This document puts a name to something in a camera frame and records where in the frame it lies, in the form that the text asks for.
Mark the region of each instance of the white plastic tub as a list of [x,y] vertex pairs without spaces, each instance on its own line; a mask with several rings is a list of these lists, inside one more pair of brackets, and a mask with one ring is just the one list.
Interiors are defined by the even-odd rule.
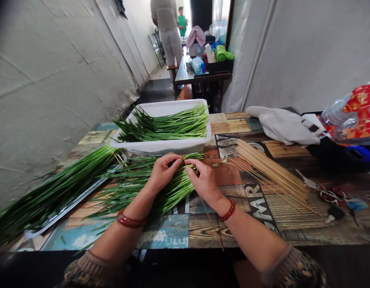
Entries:
[[[145,112],[152,117],[168,116],[178,112],[188,110],[196,106],[198,103],[203,103],[207,107],[207,102],[204,99],[194,100],[180,100],[180,101],[167,101],[167,102],[156,102],[146,103],[138,105]],[[136,123],[136,117],[131,113],[128,118],[132,123]],[[118,136],[121,133],[121,129],[117,131],[114,139],[118,140]],[[110,146],[113,148],[124,148],[136,154],[166,154],[174,152],[176,154],[181,153],[192,153],[202,152],[205,148],[205,144],[211,138],[211,127],[210,120],[207,122],[207,135],[206,138],[195,138],[195,139],[184,139],[184,140],[160,140],[160,141],[145,141],[145,142],[122,142],[118,143],[115,140],[110,141]]]

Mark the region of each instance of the bracelet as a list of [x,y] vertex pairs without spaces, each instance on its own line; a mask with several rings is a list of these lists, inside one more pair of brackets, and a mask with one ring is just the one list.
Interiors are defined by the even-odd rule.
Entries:
[[226,213],[225,216],[220,217],[220,221],[226,221],[226,220],[228,220],[230,218],[230,216],[232,216],[233,211],[234,211],[234,208],[236,208],[236,204],[231,199],[230,199],[230,202],[232,203],[232,206],[230,207],[228,213]]
[[143,220],[134,220],[134,219],[130,219],[130,218],[127,218],[123,215],[123,210],[121,210],[120,212],[118,212],[117,214],[117,221],[122,225],[122,226],[125,226],[125,227],[129,227],[129,228],[140,228],[142,226],[145,225],[146,221],[147,221],[147,218],[143,219]]

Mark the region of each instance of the patterned tabletop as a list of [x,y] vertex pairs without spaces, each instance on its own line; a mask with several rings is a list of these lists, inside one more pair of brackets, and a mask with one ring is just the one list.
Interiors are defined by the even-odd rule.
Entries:
[[[228,198],[234,199],[238,207],[294,245],[370,244],[370,201],[366,198],[366,193],[370,192],[369,174],[329,176],[322,171],[317,159],[306,149],[299,145],[286,146],[270,139],[263,132],[258,119],[250,118],[243,112],[211,114],[210,117],[212,140],[207,145],[204,163],[214,169],[220,190]],[[113,137],[116,132],[117,127],[113,123],[96,125],[93,131],[89,132],[70,152],[66,160],[60,163],[60,167],[74,163],[93,149],[109,142],[110,138],[107,136]],[[232,151],[237,139],[250,143],[296,176],[298,174],[295,169],[298,169],[304,176],[326,188],[340,184],[350,185],[352,194],[363,199],[368,204],[368,208],[356,213],[356,221],[346,211],[346,217],[341,221],[325,224],[325,218],[308,210],[304,210],[303,213],[297,211],[239,167],[229,164],[219,164],[214,167],[213,163],[221,161],[225,155],[235,157]],[[89,198],[109,185],[106,182]],[[330,204],[322,201],[317,192],[312,190],[309,193],[309,200],[316,211],[327,215]],[[83,217],[99,209],[100,207],[93,206],[93,202],[84,201],[68,218],[50,228],[44,236],[37,236],[30,240],[21,239],[12,249],[80,250],[98,237],[93,229],[106,222],[83,220]],[[207,209],[223,246],[238,247],[226,225],[219,221],[210,207],[207,206]],[[147,225],[137,244],[139,249],[219,247],[220,244],[205,213],[205,208],[195,192],[179,203],[169,214]]]

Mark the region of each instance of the woman's left hand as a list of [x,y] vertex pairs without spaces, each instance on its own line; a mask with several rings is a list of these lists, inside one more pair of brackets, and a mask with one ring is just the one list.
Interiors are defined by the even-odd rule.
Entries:
[[183,157],[174,154],[173,152],[170,152],[157,159],[145,188],[149,189],[149,191],[155,194],[158,194],[173,178],[174,173],[177,171],[182,161]]

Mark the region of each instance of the sleeve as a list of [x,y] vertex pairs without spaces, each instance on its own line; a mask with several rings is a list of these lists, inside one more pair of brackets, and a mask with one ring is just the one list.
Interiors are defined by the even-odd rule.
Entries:
[[113,266],[86,251],[65,270],[64,280],[58,288],[108,288],[120,281],[124,269]]
[[156,7],[153,0],[150,0],[150,12],[152,12],[152,19],[157,19]]
[[292,246],[272,267],[261,273],[261,279],[270,287],[326,287],[326,274],[320,265]]

